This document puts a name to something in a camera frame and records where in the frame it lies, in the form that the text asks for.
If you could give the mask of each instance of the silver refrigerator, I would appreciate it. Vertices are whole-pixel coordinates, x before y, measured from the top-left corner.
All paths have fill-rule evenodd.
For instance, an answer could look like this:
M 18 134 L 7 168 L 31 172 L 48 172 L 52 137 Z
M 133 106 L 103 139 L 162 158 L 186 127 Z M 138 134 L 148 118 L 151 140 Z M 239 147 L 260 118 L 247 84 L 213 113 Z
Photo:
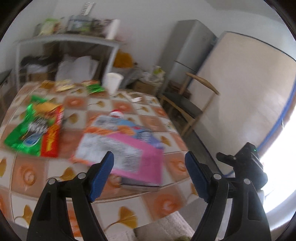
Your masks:
M 217 37 L 200 21 L 178 21 L 157 64 L 166 72 L 159 94 L 170 81 L 182 84 L 185 72 L 196 74 L 216 41 Z

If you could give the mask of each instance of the white shelf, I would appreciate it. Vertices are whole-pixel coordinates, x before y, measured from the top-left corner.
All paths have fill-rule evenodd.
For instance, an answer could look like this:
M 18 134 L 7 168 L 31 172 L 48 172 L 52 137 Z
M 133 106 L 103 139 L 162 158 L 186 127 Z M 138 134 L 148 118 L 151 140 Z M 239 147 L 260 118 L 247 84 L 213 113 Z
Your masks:
M 16 50 L 16 61 L 15 61 L 15 71 L 16 71 L 16 86 L 17 90 L 20 90 L 20 62 L 21 62 L 21 48 L 26 44 L 34 44 L 34 43 L 47 43 L 47 42 L 57 42 L 57 41 L 67 41 L 67 42 L 83 42 L 83 43 L 92 43 L 98 45 L 104 45 L 112 47 L 112 52 L 110 54 L 107 66 L 104 71 L 103 81 L 107 73 L 109 73 L 112 69 L 115 56 L 121 45 L 121 42 L 116 40 L 108 40 L 95 36 L 81 35 L 81 34 L 53 34 L 48 36 L 36 36 L 30 39 L 23 39 L 18 42 L 17 50 Z
M 48 36 L 36 36 L 30 39 L 23 39 L 19 41 L 19 44 L 30 44 L 36 42 L 53 42 L 53 41 L 72 41 L 100 44 L 110 47 L 119 47 L 121 42 L 116 40 L 108 40 L 100 37 L 81 35 L 81 34 L 52 34 Z

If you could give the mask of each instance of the metal screw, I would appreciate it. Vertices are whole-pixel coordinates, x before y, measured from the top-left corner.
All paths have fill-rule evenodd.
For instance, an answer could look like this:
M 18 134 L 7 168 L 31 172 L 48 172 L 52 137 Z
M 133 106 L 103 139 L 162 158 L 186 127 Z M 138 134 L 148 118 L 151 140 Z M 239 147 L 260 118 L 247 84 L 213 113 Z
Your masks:
M 84 179 L 85 177 L 86 177 L 86 174 L 84 172 L 78 174 L 79 179 Z
M 214 174 L 214 178 L 215 178 L 216 180 L 220 180 L 222 177 L 221 177 L 220 174 L 215 173 L 215 174 Z
M 246 179 L 244 179 L 244 183 L 247 184 L 247 185 L 249 185 L 249 184 L 251 184 L 251 181 L 246 178 Z
M 49 185 L 52 185 L 54 183 L 55 183 L 55 179 L 54 178 L 51 178 L 51 179 L 48 180 L 48 184 Z

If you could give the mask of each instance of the white paper cup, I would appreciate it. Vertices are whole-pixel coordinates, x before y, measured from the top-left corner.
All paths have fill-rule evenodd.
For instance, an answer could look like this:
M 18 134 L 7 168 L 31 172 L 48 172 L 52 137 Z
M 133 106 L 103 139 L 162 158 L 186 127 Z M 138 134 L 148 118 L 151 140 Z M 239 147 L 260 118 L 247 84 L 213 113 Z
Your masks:
M 113 95 L 117 92 L 118 87 L 123 80 L 123 76 L 118 73 L 108 73 L 103 82 L 103 87 L 108 90 L 110 95 Z

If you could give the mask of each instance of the cardboard box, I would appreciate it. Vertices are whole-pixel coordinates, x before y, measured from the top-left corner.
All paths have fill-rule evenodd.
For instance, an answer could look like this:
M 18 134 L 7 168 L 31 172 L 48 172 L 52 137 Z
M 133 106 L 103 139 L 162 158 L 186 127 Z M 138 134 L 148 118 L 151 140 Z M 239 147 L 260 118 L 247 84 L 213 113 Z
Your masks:
M 36 73 L 36 74 L 30 74 L 29 81 L 35 82 L 39 81 L 42 82 L 44 80 L 49 80 L 48 73 Z
M 134 91 L 141 92 L 144 94 L 154 95 L 154 96 L 156 96 L 158 89 L 159 88 L 156 88 L 156 87 L 149 85 L 149 84 L 145 84 L 141 81 L 136 81 L 133 86 Z

